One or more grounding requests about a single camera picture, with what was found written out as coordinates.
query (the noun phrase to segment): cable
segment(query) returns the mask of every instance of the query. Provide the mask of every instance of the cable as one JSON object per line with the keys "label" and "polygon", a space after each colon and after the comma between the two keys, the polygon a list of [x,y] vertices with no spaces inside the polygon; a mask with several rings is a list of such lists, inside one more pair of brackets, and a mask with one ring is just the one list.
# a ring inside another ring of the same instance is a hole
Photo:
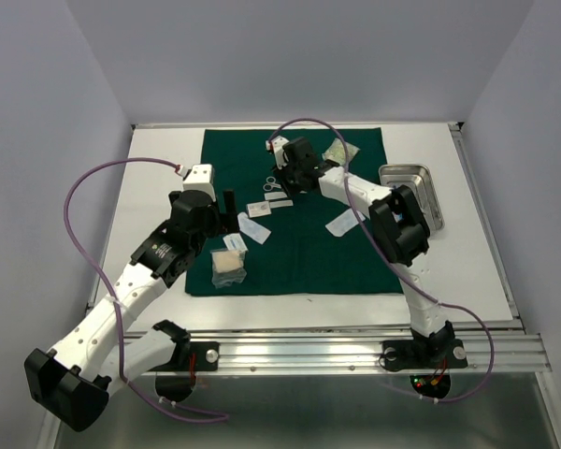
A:
{"label": "cable", "polygon": [[433,379],[430,384],[431,385],[437,385],[439,384],[439,382],[442,380],[442,378],[445,376],[445,371],[447,370],[447,359],[445,358],[442,362],[442,373],[440,374],[440,376],[437,379]]}
{"label": "cable", "polygon": [[[386,265],[386,267],[388,267],[397,276],[397,278],[400,281],[402,281],[404,284],[406,284],[408,287],[410,287],[413,291],[415,291],[419,295],[428,299],[430,302],[433,302],[434,304],[439,304],[441,307],[444,307],[446,309],[454,309],[454,310],[458,310],[458,311],[464,311],[465,313],[470,315],[472,318],[474,318],[474,320],[476,320],[478,322],[478,324],[481,326],[482,330],[484,331],[484,333],[486,334],[486,337],[488,339],[488,345],[490,346],[490,360],[488,362],[488,369],[486,370],[486,373],[484,374],[484,376],[482,377],[480,382],[474,388],[469,390],[467,393],[465,393],[461,396],[455,397],[455,398],[441,399],[441,400],[439,400],[439,402],[440,403],[454,403],[454,402],[458,402],[460,400],[463,400],[463,399],[469,398],[470,396],[475,395],[486,385],[486,383],[488,382],[488,380],[490,378],[491,373],[493,372],[493,367],[495,365],[495,342],[493,340],[493,336],[491,335],[488,326],[480,318],[480,316],[478,316],[476,313],[474,313],[470,309],[468,309],[464,306],[459,306],[457,304],[447,304],[447,303],[444,303],[444,302],[440,302],[438,299],[436,299],[435,297],[433,297],[429,293],[426,293],[424,290],[422,290],[420,287],[418,287],[410,279],[403,276],[388,261],[388,259],[386,258],[386,256],[382,252],[381,248],[376,243],[376,240],[374,240],[374,237],[372,236],[370,231],[367,229],[366,225],[364,224],[362,219],[359,217],[359,214],[357,213],[357,209],[355,208],[355,205],[353,203],[353,196],[352,196],[352,193],[350,192],[350,189],[349,189],[349,176],[348,176],[348,174],[349,174],[349,159],[350,159],[350,157],[349,157],[349,151],[347,149],[347,142],[345,141],[345,138],[340,134],[340,132],[333,125],[331,125],[330,123],[324,122],[322,120],[312,119],[312,118],[303,118],[302,117],[302,118],[294,119],[294,120],[291,120],[287,123],[282,124],[281,126],[279,126],[277,128],[276,131],[274,131],[274,133],[272,133],[272,135],[268,138],[268,142],[269,142],[270,146],[272,145],[272,139],[275,138],[285,127],[289,126],[290,124],[297,123],[297,122],[314,122],[314,123],[317,123],[317,124],[321,124],[322,126],[325,126],[326,128],[330,129],[333,133],[335,133],[335,136],[337,136],[337,138],[340,140],[340,143],[343,145],[343,150],[345,151],[345,166],[344,166],[345,179],[344,179],[344,184],[345,184],[345,195],[347,196],[347,201],[349,202],[350,208],[353,210],[353,215],[355,215],[355,219],[357,220],[357,223],[362,228],[362,231],[364,231],[364,235],[366,236],[367,240],[372,245],[372,248],[374,248],[374,251],[376,252],[376,254],[381,258],[382,262],[384,262],[384,265]],[[391,385],[385,385],[385,386],[389,386],[391,389],[395,389]],[[397,388],[397,390],[399,390],[400,392],[402,392],[404,394],[409,394],[410,393],[409,391],[401,390],[399,388]]]}
{"label": "cable", "polygon": [[166,416],[168,416],[170,418],[176,419],[176,420],[181,421],[183,423],[215,424],[215,423],[221,423],[221,422],[227,421],[228,418],[229,418],[229,415],[227,413],[211,412],[211,411],[208,411],[208,410],[196,409],[194,407],[188,407],[186,405],[179,405],[179,404],[173,403],[172,401],[164,400],[165,403],[168,403],[175,408],[178,408],[178,409],[181,409],[181,410],[184,410],[184,411],[187,411],[187,412],[206,414],[206,415],[216,416],[216,417],[215,418],[208,418],[208,419],[193,419],[193,418],[187,418],[187,417],[180,416],[178,414],[172,413],[169,410],[161,407],[159,405],[159,402],[153,401],[150,398],[150,396],[148,396],[146,393],[142,392],[137,387],[137,385],[132,383],[126,377],[126,375],[124,374],[124,327],[122,325],[121,306],[119,305],[120,301],[119,301],[119,299],[116,295],[116,291],[114,290],[114,287],[112,286],[112,282],[110,281],[110,279],[108,278],[108,276],[106,275],[104,270],[94,260],[94,258],[91,257],[89,255],[89,253],[87,253],[87,251],[85,251],[85,248],[83,248],[83,246],[79,243],[79,240],[77,239],[77,236],[75,235],[75,233],[73,232],[73,229],[71,227],[68,210],[69,210],[69,206],[70,206],[70,202],[71,202],[71,199],[73,197],[73,194],[75,194],[75,192],[77,191],[77,189],[79,188],[81,183],[84,182],[87,178],[89,178],[94,173],[96,173],[96,172],[98,172],[98,171],[100,171],[104,168],[118,166],[118,165],[122,165],[122,164],[129,164],[129,163],[133,163],[133,162],[150,162],[150,163],[154,163],[154,164],[162,164],[164,166],[169,166],[169,167],[175,168],[175,172],[177,172],[177,173],[179,173],[180,168],[181,168],[181,166],[179,166],[177,164],[174,164],[172,162],[166,161],[164,159],[155,159],[155,158],[151,158],[151,157],[132,157],[132,158],[129,158],[129,159],[122,159],[122,160],[119,160],[119,161],[106,162],[105,164],[94,167],[91,170],[83,173],[79,177],[79,179],[75,181],[73,186],[68,191],[68,194],[66,195],[65,206],[64,206],[64,218],[65,218],[66,233],[68,234],[68,236],[73,241],[73,245],[75,245],[75,248],[77,248],[77,251],[79,251],[79,253],[83,256],[83,258],[92,266],[93,270],[100,277],[100,279],[104,283],[106,289],[108,290],[108,293],[113,298],[115,298],[115,301],[112,302],[112,305],[114,306],[114,314],[116,315],[116,329],[117,329],[117,335],[118,335],[118,339],[119,339],[119,377],[122,379],[122,381],[125,382],[129,386],[129,388],[131,388],[146,404],[150,405],[153,409],[157,410],[160,413],[165,414]]}

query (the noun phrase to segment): paper card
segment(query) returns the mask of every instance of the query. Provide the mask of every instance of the paper card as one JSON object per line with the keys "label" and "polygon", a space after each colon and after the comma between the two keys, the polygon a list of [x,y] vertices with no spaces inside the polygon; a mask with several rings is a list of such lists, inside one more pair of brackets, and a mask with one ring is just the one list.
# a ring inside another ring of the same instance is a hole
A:
{"label": "paper card", "polygon": [[270,230],[266,229],[261,224],[256,223],[254,220],[250,220],[247,213],[241,212],[237,218],[241,232],[246,236],[251,237],[261,245],[264,244],[268,237],[270,237]]}
{"label": "paper card", "polygon": [[264,194],[264,199],[266,201],[272,201],[273,199],[283,199],[286,198],[287,194],[284,192],[266,192]]}
{"label": "paper card", "polygon": [[223,242],[229,250],[247,251],[247,245],[239,233],[227,234],[223,237]]}
{"label": "paper card", "polygon": [[[366,216],[362,212],[357,212],[362,220],[366,219]],[[336,219],[326,225],[326,229],[335,237],[344,236],[347,231],[353,229],[357,225],[357,220],[351,209],[345,210]]]}
{"label": "paper card", "polygon": [[290,199],[285,199],[284,201],[270,201],[270,208],[287,208],[293,206],[293,201]]}
{"label": "paper card", "polygon": [[267,201],[260,201],[259,203],[248,204],[247,213],[250,215],[250,218],[255,218],[270,215],[272,211],[270,210],[270,203]]}

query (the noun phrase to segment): metal tray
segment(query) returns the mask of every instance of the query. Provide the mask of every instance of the metal tray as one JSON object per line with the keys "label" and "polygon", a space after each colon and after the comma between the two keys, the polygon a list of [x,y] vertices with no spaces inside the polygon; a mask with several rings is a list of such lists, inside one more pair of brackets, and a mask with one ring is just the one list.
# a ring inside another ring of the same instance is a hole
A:
{"label": "metal tray", "polygon": [[386,187],[407,185],[413,191],[431,234],[445,226],[430,170],[427,167],[413,164],[389,164],[380,168],[379,175],[381,184]]}

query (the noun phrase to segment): metal frame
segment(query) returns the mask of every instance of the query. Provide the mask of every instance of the metal frame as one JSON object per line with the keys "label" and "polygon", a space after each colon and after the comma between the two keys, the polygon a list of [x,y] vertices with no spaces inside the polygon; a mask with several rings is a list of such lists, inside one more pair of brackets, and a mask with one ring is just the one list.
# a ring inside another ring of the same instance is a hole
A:
{"label": "metal frame", "polygon": [[[157,129],[196,126],[263,126],[279,123],[172,123],[141,124],[135,129]],[[495,346],[496,361],[494,372],[535,372],[540,392],[543,396],[549,419],[552,423],[557,443],[561,447],[561,401],[554,387],[551,365],[539,335],[526,335],[524,325],[513,300],[505,268],[496,246],[493,231],[478,191],[477,183],[469,165],[463,136],[458,124],[448,123],[453,143],[472,193],[476,210],[480,216],[484,234],[488,239],[496,268],[510,304],[511,321],[487,323],[491,329]],[[106,256],[106,249],[101,262]],[[88,310],[96,300],[98,280]],[[467,350],[469,368],[464,373],[486,372],[489,347],[484,332],[475,323],[455,324],[457,337]],[[130,332],[125,342],[140,338],[143,332]],[[216,340],[221,344],[217,371],[200,372],[200,376],[295,376],[295,375],[410,375],[423,372],[388,372],[380,367],[379,357],[383,340],[399,340],[410,337],[410,330],[404,326],[366,326],[359,328],[332,329],[287,329],[269,331],[229,331],[193,332],[192,340]],[[153,375],[185,375],[184,373],[151,372]],[[57,443],[60,421],[47,413],[40,432],[37,448],[53,448]]]}
{"label": "metal frame", "polygon": [[[526,335],[523,331],[496,331],[492,335],[496,347],[494,372],[550,370],[540,336]],[[490,357],[486,334],[469,330],[458,332],[457,337],[464,343],[469,362],[469,368],[462,373],[486,372]],[[401,330],[192,333],[192,341],[220,343],[218,370],[200,372],[200,377],[423,374],[425,371],[419,370],[389,372],[379,364],[383,340],[409,338],[409,331]]]}

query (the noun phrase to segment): scissors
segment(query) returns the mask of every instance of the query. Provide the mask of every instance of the scissors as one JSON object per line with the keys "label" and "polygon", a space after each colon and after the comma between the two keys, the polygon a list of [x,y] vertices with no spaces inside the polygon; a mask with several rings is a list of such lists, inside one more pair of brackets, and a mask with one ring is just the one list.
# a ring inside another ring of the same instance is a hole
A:
{"label": "scissors", "polygon": [[271,192],[274,189],[281,189],[282,190],[282,186],[280,184],[277,184],[276,178],[274,178],[273,176],[268,176],[266,178],[266,184],[264,184],[264,191],[265,192]]}

